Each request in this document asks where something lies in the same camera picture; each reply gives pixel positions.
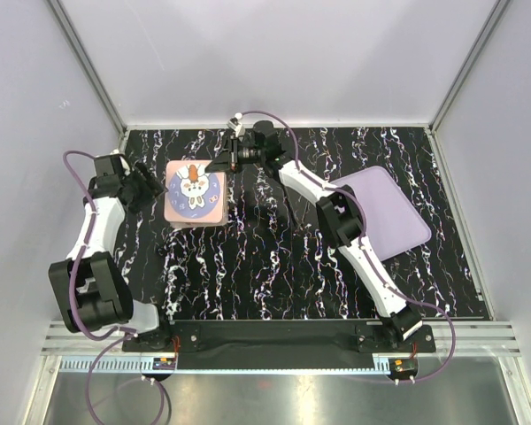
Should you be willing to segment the metal tongs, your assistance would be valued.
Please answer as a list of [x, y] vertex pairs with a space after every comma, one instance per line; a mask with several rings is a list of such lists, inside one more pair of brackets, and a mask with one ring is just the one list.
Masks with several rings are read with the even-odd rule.
[[289, 211], [290, 221], [291, 221], [292, 225], [294, 226], [294, 228], [296, 229], [296, 231], [301, 231], [302, 230], [302, 225], [299, 222], [299, 220], [296, 218], [295, 211], [294, 211], [294, 209], [292, 207], [292, 204], [290, 202], [290, 198], [289, 198], [289, 193], [288, 193], [287, 187], [282, 182], [280, 182], [280, 186], [281, 186], [281, 189], [282, 189], [282, 192], [283, 192], [284, 204], [285, 204], [285, 206], [287, 207], [287, 209]]

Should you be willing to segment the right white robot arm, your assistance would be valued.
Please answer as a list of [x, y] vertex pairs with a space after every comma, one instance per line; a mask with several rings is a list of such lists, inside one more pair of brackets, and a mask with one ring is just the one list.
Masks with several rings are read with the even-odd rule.
[[387, 346], [400, 352], [413, 344], [422, 326], [421, 316], [377, 257], [367, 235], [366, 216], [353, 189], [326, 182], [307, 169], [296, 154], [283, 147], [271, 121], [260, 120], [248, 130], [242, 115], [237, 114], [227, 123], [221, 151], [205, 171], [233, 174], [249, 164], [259, 165], [280, 185], [315, 205], [323, 240], [349, 261], [368, 289]]

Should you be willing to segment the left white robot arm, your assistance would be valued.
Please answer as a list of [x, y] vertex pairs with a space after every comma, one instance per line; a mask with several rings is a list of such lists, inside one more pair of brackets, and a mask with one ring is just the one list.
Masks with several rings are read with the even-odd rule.
[[102, 341], [117, 331], [156, 351], [173, 341], [160, 308], [133, 298], [113, 257], [120, 226], [130, 214], [152, 205], [165, 192], [142, 162], [114, 151], [92, 157], [95, 175], [78, 179], [85, 217], [74, 247], [49, 267], [48, 276], [68, 331]]

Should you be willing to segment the silver metal box lid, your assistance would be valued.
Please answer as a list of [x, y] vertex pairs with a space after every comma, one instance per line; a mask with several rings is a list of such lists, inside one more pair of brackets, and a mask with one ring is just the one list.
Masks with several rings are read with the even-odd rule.
[[171, 160], [165, 168], [164, 217], [173, 228], [227, 223], [227, 176], [207, 173], [210, 160]]

